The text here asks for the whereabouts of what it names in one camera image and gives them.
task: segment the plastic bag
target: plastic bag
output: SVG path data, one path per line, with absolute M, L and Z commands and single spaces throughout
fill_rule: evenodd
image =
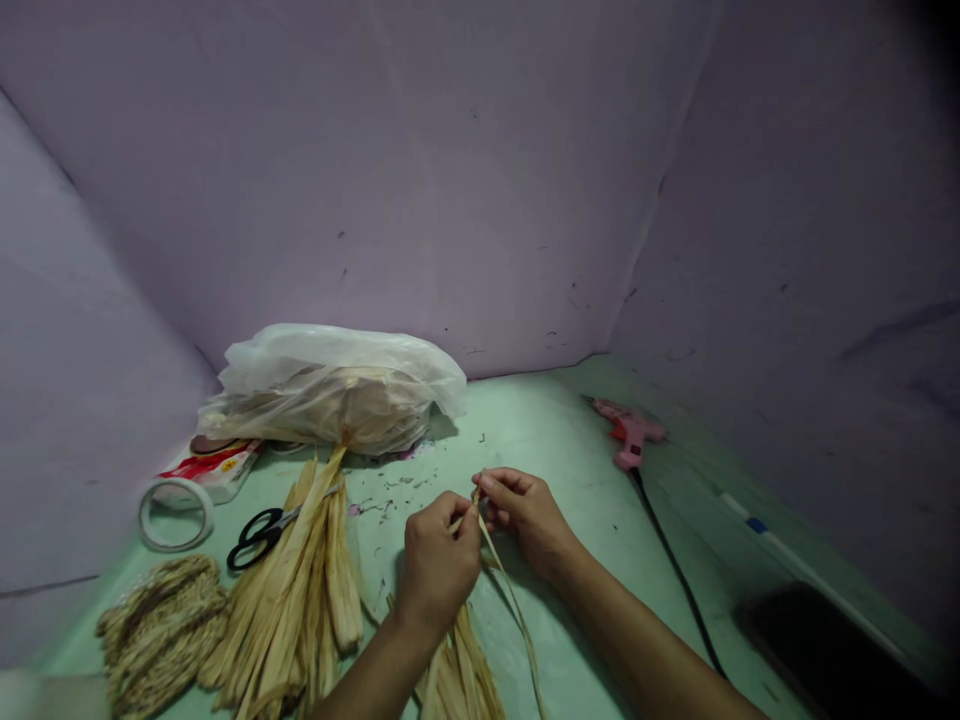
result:
M 223 392 L 200 409 L 209 438 L 345 442 L 381 455 L 409 448 L 431 403 L 464 414 L 467 378 L 433 343 L 326 325 L 270 325 L 231 345 Z

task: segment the scissors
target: scissors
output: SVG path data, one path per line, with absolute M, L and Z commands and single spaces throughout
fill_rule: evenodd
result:
M 323 494 L 323 497 L 327 498 L 333 495 L 333 493 L 341 487 L 343 487 L 343 482 L 338 482 L 327 490 Z M 281 508 L 267 508 L 254 515 L 250 522 L 244 525 L 243 530 L 240 531 L 240 539 L 237 541 L 236 547 L 227 555 L 227 567 L 233 572 L 240 572 L 263 560 L 263 558 L 267 556 L 267 553 L 273 550 L 274 546 L 280 542 L 283 529 L 300 515 L 300 509 L 302 507 L 303 505 L 295 507 L 290 512 L 284 512 Z M 267 519 L 267 524 L 254 531 L 257 524 L 264 518 Z M 253 553 L 253 557 L 242 562 L 237 562 L 237 555 L 258 543 L 263 544 L 259 550 Z

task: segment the roll of tape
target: roll of tape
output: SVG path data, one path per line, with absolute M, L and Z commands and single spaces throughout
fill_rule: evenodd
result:
M 203 525 L 200 527 L 200 532 L 184 543 L 176 544 L 169 542 L 162 535 L 158 534 L 156 528 L 150 524 L 150 503 L 157 490 L 164 485 L 176 485 L 179 488 L 183 488 L 197 498 L 197 501 L 200 503 L 200 509 L 203 511 Z M 144 544 L 151 550 L 156 550 L 157 552 L 181 552 L 183 550 L 189 550 L 206 540 L 207 536 L 212 532 L 213 501 L 210 499 L 207 491 L 195 482 L 182 478 L 163 478 L 151 485 L 150 489 L 144 493 L 143 498 L 140 500 L 140 536 L 143 538 Z

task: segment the pink glue gun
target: pink glue gun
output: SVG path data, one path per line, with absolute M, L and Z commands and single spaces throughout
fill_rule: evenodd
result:
M 640 467 L 643 462 L 643 441 L 653 440 L 660 442 L 667 435 L 663 425 L 650 422 L 640 413 L 635 413 L 622 405 L 609 400 L 597 400 L 589 395 L 581 396 L 590 403 L 590 407 L 613 422 L 616 427 L 610 432 L 610 437 L 623 443 L 623 450 L 618 452 L 613 461 L 624 471 Z

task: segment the black power cord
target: black power cord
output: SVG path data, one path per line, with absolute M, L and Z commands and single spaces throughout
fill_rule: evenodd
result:
M 653 511 L 653 505 L 650 504 L 650 498 L 647 497 L 647 491 L 643 487 L 643 477 L 640 475 L 640 470 L 638 468 L 630 468 L 630 474 L 633 476 L 634 481 L 637 483 L 637 487 L 640 489 L 640 500 L 643 501 L 643 508 L 647 511 L 647 515 L 650 518 L 650 522 L 653 523 L 653 529 L 657 531 L 657 537 L 660 538 L 660 544 L 663 545 L 663 549 L 667 551 L 667 557 L 670 558 L 670 564 L 673 565 L 673 571 L 677 574 L 677 579 L 680 581 L 680 585 L 683 586 L 683 593 L 687 596 L 687 603 L 690 605 L 690 610 L 693 612 L 693 619 L 697 621 L 697 628 L 700 630 L 700 637 L 703 638 L 703 644 L 707 648 L 707 655 L 710 656 L 710 662 L 713 663 L 714 670 L 717 671 L 717 675 L 722 677 L 724 680 L 728 680 L 727 674 L 723 671 L 723 666 L 720 665 L 720 658 L 717 657 L 717 651 L 713 649 L 713 642 L 710 640 L 710 633 L 707 632 L 707 625 L 703 622 L 703 615 L 700 614 L 700 606 L 697 605 L 697 600 L 693 597 L 693 590 L 690 589 L 690 583 L 687 582 L 687 578 L 683 574 L 683 570 L 680 569 L 680 563 L 677 562 L 677 558 L 673 554 L 673 550 L 670 549 L 670 543 L 667 541 L 667 536 L 663 533 L 663 528 L 660 527 L 660 521 L 657 520 L 657 514 Z

